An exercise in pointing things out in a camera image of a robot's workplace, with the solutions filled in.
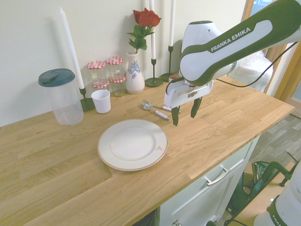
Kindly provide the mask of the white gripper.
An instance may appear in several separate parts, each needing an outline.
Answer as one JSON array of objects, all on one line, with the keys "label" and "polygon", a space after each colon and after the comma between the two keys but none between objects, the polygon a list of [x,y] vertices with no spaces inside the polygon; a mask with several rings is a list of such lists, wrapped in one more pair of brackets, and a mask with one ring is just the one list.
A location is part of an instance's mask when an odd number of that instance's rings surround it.
[{"label": "white gripper", "polygon": [[172,108],[172,118],[173,124],[178,125],[180,106],[194,101],[193,107],[191,109],[190,116],[194,118],[199,110],[200,104],[202,102],[202,97],[208,95],[213,88],[213,81],[206,83],[200,87],[191,87],[184,81],[170,82],[166,87],[166,93],[164,96],[164,104]]}]

